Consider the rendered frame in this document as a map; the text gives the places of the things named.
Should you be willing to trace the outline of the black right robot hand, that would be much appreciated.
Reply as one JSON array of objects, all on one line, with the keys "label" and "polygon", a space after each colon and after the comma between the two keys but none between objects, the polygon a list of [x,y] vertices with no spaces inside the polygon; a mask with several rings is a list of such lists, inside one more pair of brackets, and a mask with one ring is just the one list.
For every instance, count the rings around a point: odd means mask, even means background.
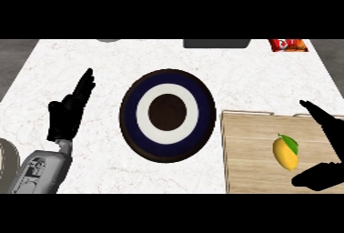
[{"label": "black right robot hand", "polygon": [[310,101],[301,100],[300,104],[322,126],[322,132],[337,152],[340,162],[321,162],[293,178],[293,185],[322,191],[344,183],[344,120],[331,116]]}]

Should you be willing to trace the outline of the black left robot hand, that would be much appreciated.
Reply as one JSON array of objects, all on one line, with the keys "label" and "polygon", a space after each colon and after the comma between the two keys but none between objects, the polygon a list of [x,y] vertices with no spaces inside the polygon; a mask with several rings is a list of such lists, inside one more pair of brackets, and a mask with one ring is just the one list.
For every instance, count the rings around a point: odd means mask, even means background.
[{"label": "black left robot hand", "polygon": [[49,141],[55,142],[59,139],[71,140],[77,136],[83,121],[83,111],[95,87],[93,69],[89,68],[73,93],[65,96],[61,102],[52,101],[49,104]]}]

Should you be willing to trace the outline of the yellow lemon with green leaf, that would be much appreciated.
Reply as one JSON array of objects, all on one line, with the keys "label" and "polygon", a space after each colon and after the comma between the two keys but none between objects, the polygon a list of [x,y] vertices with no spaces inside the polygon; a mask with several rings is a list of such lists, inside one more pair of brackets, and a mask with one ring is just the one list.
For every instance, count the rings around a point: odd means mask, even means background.
[{"label": "yellow lemon with green leaf", "polygon": [[298,144],[287,135],[278,135],[273,142],[273,154],[279,165],[294,171],[298,166]]}]

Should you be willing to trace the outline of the pale wooden tray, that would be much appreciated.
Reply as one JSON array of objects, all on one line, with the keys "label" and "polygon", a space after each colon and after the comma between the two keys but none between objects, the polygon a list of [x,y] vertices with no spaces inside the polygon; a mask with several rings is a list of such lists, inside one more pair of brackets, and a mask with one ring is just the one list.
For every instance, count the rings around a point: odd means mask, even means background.
[{"label": "pale wooden tray", "polygon": [[[285,169],[276,162],[273,142],[287,135],[298,143],[298,167]],[[278,116],[270,112],[222,113],[226,191],[239,193],[312,194],[293,185],[293,178],[321,162],[338,162],[322,127],[309,114]]]}]

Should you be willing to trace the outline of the dark blue and white plate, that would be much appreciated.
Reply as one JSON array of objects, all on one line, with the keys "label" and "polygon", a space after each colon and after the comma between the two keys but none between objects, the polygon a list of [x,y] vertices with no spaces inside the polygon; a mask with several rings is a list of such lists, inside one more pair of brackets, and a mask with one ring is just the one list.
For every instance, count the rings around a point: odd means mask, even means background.
[{"label": "dark blue and white plate", "polygon": [[120,127],[135,152],[158,163],[198,153],[214,131],[216,102],[201,79],[177,69],[146,74],[120,108]]}]

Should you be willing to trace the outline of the red and orange packet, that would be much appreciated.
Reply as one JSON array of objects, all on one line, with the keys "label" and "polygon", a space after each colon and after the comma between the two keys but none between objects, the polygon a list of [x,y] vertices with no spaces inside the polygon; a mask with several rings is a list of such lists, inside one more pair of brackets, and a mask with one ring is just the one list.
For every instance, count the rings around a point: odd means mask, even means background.
[{"label": "red and orange packet", "polygon": [[306,52],[307,45],[301,39],[270,39],[273,52]]}]

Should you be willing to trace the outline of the dark grey flat appliance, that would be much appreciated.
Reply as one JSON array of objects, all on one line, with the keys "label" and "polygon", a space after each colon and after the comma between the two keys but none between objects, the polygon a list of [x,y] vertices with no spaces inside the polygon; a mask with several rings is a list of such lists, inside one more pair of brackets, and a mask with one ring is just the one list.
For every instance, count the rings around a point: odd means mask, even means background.
[{"label": "dark grey flat appliance", "polygon": [[247,48],[250,39],[185,39],[185,48]]}]

